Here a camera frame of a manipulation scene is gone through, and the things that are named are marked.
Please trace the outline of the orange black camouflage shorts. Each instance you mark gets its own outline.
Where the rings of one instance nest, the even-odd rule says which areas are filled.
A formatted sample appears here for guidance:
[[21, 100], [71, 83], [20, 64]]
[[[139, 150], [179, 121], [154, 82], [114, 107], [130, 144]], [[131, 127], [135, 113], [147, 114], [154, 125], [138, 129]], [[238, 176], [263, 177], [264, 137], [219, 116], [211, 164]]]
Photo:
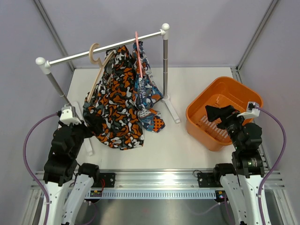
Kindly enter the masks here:
[[120, 150], [143, 146], [144, 135], [134, 105], [135, 72], [126, 46], [112, 50], [100, 81], [83, 104], [83, 118], [104, 145]]

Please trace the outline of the beige wooden hanger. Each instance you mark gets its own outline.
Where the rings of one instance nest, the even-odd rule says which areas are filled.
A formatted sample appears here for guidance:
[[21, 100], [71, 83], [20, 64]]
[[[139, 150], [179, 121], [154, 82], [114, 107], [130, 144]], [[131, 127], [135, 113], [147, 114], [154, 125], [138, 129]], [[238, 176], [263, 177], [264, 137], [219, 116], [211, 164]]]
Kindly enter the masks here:
[[94, 64], [94, 65], [98, 65], [99, 67], [99, 71], [97, 73], [97, 76], [94, 80], [94, 83], [92, 85], [92, 88], [88, 94], [88, 97], [87, 97], [87, 102], [90, 102], [91, 101], [91, 97], [93, 95], [93, 92], [95, 90], [95, 87], [96, 87], [96, 84], [98, 83], [98, 79], [100, 78], [100, 76], [102, 75], [103, 71], [104, 71], [104, 68], [105, 66], [107, 65], [107, 63], [109, 62], [109, 60], [111, 59], [111, 57], [114, 55], [114, 52], [113, 51], [110, 51], [110, 53], [108, 54], [108, 56], [105, 58], [105, 60], [102, 62], [100, 58], [97, 58], [97, 59], [94, 59], [93, 58], [93, 51], [100, 47], [100, 45], [98, 43], [94, 43], [90, 46], [90, 50], [89, 50], [89, 59], [90, 59], [90, 63], [91, 64]]

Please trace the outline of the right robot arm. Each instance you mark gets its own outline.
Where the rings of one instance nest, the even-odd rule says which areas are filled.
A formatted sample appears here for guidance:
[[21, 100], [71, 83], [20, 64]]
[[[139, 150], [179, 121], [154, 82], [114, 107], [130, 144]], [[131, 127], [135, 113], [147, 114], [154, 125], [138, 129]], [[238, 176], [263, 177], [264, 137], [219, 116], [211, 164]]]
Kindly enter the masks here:
[[226, 130], [230, 137], [235, 151], [232, 153], [232, 164], [241, 181], [250, 184], [256, 182], [257, 193], [250, 194], [256, 197], [253, 206], [260, 216], [255, 222], [266, 224], [263, 214], [263, 187], [264, 187], [264, 167], [263, 160], [259, 154], [259, 146], [262, 143], [262, 129], [258, 125], [249, 122], [243, 124], [245, 119], [256, 118], [260, 114], [260, 107], [256, 102], [248, 102], [247, 111], [240, 113], [233, 106], [223, 108], [207, 105], [205, 107], [208, 121], [214, 122], [220, 119], [217, 127]]

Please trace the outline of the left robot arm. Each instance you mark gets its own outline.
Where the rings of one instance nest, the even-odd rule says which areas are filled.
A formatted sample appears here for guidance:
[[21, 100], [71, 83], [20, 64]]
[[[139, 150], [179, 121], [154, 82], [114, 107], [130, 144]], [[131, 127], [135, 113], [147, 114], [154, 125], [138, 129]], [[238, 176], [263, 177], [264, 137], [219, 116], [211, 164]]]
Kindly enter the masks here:
[[45, 218], [39, 221], [44, 225], [73, 225], [88, 190], [101, 181], [98, 165], [76, 160], [84, 139], [93, 134], [84, 122], [60, 126], [44, 166]]

